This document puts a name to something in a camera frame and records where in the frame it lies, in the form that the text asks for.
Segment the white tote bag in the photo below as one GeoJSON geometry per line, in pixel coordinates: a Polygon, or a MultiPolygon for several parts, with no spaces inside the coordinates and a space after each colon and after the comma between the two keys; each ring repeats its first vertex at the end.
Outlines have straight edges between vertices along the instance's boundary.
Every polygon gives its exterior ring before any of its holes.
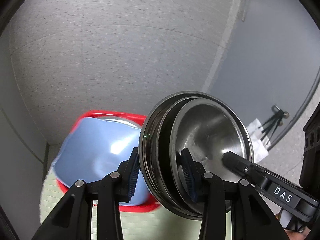
{"type": "Polygon", "coordinates": [[[271,145],[268,136],[264,137],[263,127],[258,119],[255,119],[247,126],[252,146],[254,162],[259,163],[268,156],[267,148],[271,145]]]}

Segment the steel bowl right edge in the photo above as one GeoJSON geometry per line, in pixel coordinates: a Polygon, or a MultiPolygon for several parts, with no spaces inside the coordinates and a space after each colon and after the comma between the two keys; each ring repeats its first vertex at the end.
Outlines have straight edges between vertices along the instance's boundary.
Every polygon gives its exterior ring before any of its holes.
{"type": "Polygon", "coordinates": [[[233,152],[253,162],[249,133],[237,115],[221,100],[206,93],[182,91],[163,98],[144,121],[139,138],[140,170],[151,194],[170,212],[200,220],[203,204],[193,202],[183,175],[181,153],[222,180],[240,177],[222,164],[233,152]]]}

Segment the green round table mat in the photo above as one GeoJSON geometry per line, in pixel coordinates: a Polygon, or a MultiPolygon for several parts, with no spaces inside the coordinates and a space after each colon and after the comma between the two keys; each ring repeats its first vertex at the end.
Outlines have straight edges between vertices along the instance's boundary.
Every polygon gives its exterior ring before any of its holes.
{"type": "MultiPolygon", "coordinates": [[[[43,183],[40,198],[40,222],[62,198],[53,171],[49,171],[43,183]]],[[[124,239],[198,239],[201,221],[179,217],[164,207],[146,213],[121,212],[124,239]]]]}

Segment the grey door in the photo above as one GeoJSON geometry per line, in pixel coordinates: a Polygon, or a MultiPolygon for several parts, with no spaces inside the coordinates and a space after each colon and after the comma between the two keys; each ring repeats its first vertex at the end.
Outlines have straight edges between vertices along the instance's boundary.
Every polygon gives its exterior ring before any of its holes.
{"type": "Polygon", "coordinates": [[[287,116],[267,135],[273,148],[300,118],[319,84],[319,28],[300,0],[244,0],[228,47],[203,90],[248,125],[287,116]]]}

